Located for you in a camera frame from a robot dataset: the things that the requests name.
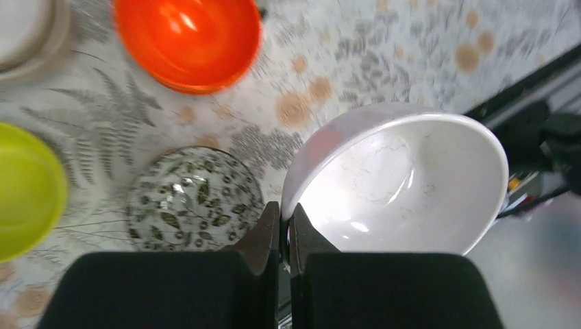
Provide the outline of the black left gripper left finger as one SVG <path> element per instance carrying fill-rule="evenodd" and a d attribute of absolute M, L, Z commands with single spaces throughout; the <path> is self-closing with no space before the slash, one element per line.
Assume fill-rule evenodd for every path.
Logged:
<path fill-rule="evenodd" d="M 279 217 L 220 252 L 96 252 L 65 272 L 39 328 L 276 328 Z"/>

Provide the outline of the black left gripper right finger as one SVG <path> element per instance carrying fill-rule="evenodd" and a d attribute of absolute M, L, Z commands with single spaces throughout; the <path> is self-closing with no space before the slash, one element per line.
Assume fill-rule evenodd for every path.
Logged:
<path fill-rule="evenodd" d="M 288 222 L 294 328 L 502 328 L 463 256 L 340 252 L 297 206 Z"/>

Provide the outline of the leopard pattern bowl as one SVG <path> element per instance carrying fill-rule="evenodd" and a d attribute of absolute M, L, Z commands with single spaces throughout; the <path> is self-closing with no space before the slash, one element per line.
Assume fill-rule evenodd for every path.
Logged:
<path fill-rule="evenodd" d="M 239 159 L 183 147 L 150 162 L 132 182 L 126 229 L 140 252 L 217 251 L 240 241 L 263 208 L 260 185 Z"/>

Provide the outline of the white pink bowl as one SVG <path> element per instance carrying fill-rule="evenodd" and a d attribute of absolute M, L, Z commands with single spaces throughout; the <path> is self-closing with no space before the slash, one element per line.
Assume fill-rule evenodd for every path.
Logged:
<path fill-rule="evenodd" d="M 480 122 L 411 103 L 338 115 L 288 168 L 281 220 L 301 206 L 343 252 L 467 254 L 500 213 L 508 159 Z"/>

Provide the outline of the lime green bowl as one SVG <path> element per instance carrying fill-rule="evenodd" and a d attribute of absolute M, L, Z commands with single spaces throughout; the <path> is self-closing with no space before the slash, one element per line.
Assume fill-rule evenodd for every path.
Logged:
<path fill-rule="evenodd" d="M 34 134 L 1 123 L 1 262 L 34 249 L 59 222 L 68 201 L 67 174 Z"/>

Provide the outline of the orange bowl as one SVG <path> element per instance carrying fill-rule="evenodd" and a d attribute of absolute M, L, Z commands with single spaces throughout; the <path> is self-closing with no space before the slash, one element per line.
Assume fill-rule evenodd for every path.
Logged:
<path fill-rule="evenodd" d="M 148 74 L 196 86 L 250 69 L 262 40 L 254 1 L 113 1 L 125 50 Z"/>
<path fill-rule="evenodd" d="M 162 86 L 167 87 L 175 92 L 184 93 L 187 95 L 209 95 L 233 87 L 233 85 L 240 82 L 246 75 L 248 75 L 249 72 L 250 69 L 247 69 L 245 71 L 241 71 L 238 72 L 237 74 L 231 75 L 225 78 L 224 80 L 221 80 L 220 82 L 200 86 L 196 86 L 193 84 L 179 84 L 177 82 L 171 82 L 167 78 L 155 75 L 153 73 L 149 73 L 149 75 Z"/>

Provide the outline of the beige bowl with flower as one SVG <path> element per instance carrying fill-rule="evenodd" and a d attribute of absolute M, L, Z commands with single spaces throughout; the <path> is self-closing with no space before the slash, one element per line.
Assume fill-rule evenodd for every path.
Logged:
<path fill-rule="evenodd" d="M 30 59 L 10 70 L 1 70 L 2 84 L 22 82 L 41 75 L 61 59 L 68 50 L 73 24 L 71 6 L 68 1 L 55 2 L 54 22 L 51 24 L 48 37 Z"/>

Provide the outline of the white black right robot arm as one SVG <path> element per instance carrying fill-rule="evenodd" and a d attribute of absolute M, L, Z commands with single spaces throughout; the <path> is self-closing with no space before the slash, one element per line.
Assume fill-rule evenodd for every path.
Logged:
<path fill-rule="evenodd" d="M 544 101 L 536 101 L 506 119 L 492 132 L 508 159 L 509 174 L 557 173 L 563 184 L 510 210 L 498 219 L 519 215 L 565 193 L 580 196 L 580 115 L 552 112 Z"/>

